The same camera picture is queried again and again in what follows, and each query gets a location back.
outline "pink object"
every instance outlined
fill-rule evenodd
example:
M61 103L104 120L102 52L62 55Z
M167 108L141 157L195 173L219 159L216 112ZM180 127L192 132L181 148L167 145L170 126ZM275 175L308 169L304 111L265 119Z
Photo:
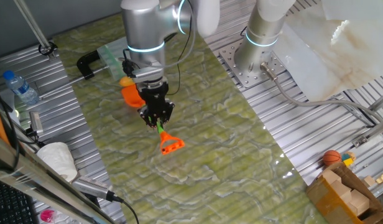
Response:
M55 214L55 211L52 210L45 210L41 213L40 218L42 221L47 223L53 222L53 215Z

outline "basketball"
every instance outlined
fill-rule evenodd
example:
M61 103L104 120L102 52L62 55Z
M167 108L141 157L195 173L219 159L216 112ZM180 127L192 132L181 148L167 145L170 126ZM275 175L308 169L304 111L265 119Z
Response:
M341 154L335 150L329 150L324 153L323 161L326 166L334 164L336 162L342 162Z

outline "plastic bottle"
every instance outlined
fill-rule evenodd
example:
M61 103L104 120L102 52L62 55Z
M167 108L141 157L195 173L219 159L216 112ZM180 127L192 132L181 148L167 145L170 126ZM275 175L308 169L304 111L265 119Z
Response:
M34 105L38 102L37 92L30 88L30 85L21 77L15 75L12 71L4 72L6 86L10 88L19 98L28 105Z

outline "blue led ring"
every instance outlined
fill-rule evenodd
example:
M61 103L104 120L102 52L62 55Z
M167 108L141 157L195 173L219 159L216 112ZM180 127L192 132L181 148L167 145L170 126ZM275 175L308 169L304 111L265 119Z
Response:
M161 45L159 45L158 47L153 47L152 49L135 49L135 48L130 47L128 45L128 49L133 51L133 52L138 52L138 53L149 53L149 52L153 52L153 51L156 51L156 50L162 48L164 46L164 44L165 44L165 42L162 42Z
M277 42L277 39L273 42L273 43L271 43L271 44L257 44L257 43L255 43L255 42L253 42L249 37L248 37L248 35L247 35L247 32L246 32L246 37L247 37L247 39L252 43L252 44L254 44L254 45L256 45L256 46L258 46L258 47L268 47L268 46L271 46L271 45L274 45L276 42Z
M179 30L180 30L181 33L186 34L186 33L183 31L182 27L180 26L180 11L182 10L182 6L183 6L184 3L185 3L185 0L182 0L182 1L180 2L180 4L179 4L179 8L178 8L178 28L179 28Z

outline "keyboard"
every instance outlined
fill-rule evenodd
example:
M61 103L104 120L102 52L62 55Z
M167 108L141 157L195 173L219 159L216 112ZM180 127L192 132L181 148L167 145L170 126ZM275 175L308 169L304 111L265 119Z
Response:
M0 181L0 224L38 224L31 197Z

